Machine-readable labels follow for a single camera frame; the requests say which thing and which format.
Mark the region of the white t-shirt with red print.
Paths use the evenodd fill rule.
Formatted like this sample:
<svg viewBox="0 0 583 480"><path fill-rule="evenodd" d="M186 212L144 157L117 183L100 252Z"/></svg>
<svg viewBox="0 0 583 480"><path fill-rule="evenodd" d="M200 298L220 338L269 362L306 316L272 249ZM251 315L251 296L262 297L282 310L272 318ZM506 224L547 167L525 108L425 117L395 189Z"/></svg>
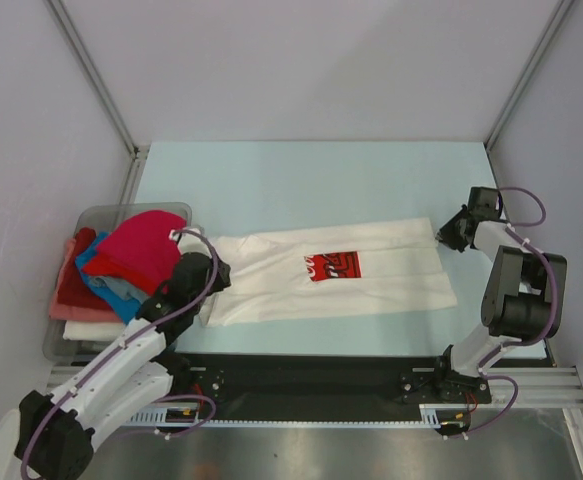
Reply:
<svg viewBox="0 0 583 480"><path fill-rule="evenodd" d="M212 241L231 285L202 307L205 327L441 310L457 298L427 218Z"/></svg>

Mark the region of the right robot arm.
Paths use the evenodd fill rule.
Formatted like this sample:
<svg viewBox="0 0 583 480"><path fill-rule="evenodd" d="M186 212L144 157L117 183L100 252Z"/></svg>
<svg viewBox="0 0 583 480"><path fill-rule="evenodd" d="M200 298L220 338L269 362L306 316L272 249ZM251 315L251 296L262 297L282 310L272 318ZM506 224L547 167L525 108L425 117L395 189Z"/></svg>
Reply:
<svg viewBox="0 0 583 480"><path fill-rule="evenodd" d="M532 245L503 212L500 190L473 187L436 234L447 248L478 250L492 262L480 324L436 360L432 388L444 402L480 396L488 389L488 368L505 353L541 343L560 327L567 259Z"/></svg>

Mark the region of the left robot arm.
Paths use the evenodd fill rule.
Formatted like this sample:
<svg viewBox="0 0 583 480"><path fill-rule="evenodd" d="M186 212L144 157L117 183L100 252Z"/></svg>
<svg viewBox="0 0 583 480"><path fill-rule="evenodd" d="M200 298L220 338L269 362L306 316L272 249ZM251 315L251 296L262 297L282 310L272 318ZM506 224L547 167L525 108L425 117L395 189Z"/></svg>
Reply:
<svg viewBox="0 0 583 480"><path fill-rule="evenodd" d="M212 420L215 400L196 389L189 362L169 348L207 297L229 287L229 272L215 251L183 254L104 351L52 392L31 391L19 404L21 477L79 478L102 443L154 402L194 403L195 427Z"/></svg>

